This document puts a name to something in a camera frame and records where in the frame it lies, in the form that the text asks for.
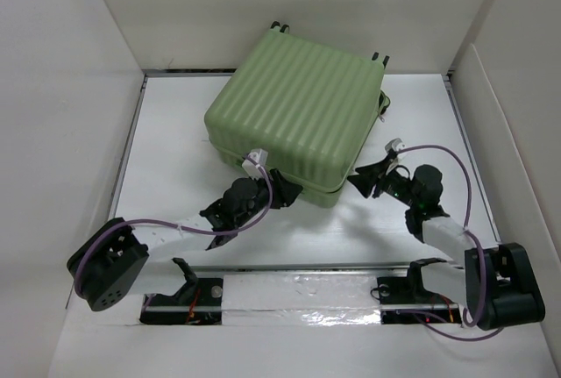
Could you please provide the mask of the green suitcase with blue lining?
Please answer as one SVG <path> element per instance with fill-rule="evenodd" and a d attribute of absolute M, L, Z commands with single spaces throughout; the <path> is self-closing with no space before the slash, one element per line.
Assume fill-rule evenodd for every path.
<path fill-rule="evenodd" d="M 303 187 L 301 199 L 337 204 L 374 123 L 391 101 L 388 56 L 361 57 L 291 34 L 273 22 L 204 114 L 226 164 L 253 149 Z"/>

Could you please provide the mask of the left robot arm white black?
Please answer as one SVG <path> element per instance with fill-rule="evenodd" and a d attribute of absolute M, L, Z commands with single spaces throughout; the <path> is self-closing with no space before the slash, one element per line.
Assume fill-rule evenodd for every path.
<path fill-rule="evenodd" d="M 177 255 L 225 246 L 254 227 L 270 210 L 292 205 L 303 186 L 277 169 L 260 168 L 258 176 L 242 177 L 207 208 L 181 222 L 113 218 L 95 232 L 67 261 L 78 297 L 94 312 L 120 302 L 149 261 L 171 260 L 184 275 L 167 280 L 165 294 L 183 305 L 195 296 L 195 276 Z"/>

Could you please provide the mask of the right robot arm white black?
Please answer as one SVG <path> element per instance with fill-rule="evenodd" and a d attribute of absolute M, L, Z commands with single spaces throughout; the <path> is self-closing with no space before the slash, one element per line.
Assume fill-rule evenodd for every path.
<path fill-rule="evenodd" d="M 408 297 L 424 302 L 444 296 L 484 331 L 543 321 L 545 303 L 525 248 L 517 243 L 483 246 L 440 204 L 442 173 L 421 165 L 412 175 L 402 175 L 395 158 L 389 153 L 378 163 L 356 168 L 347 180 L 365 198 L 387 194 L 405 204 L 408 232 L 445 254 L 444 259 L 409 264 L 404 282 Z"/>

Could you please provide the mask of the metal base rail with foil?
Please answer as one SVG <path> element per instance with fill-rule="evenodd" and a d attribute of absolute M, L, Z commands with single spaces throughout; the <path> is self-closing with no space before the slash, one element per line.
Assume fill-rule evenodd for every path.
<path fill-rule="evenodd" d="M 445 296 L 414 296 L 401 271 L 261 272 L 201 277 L 196 288 L 144 297 L 144 325 L 459 324 Z"/>

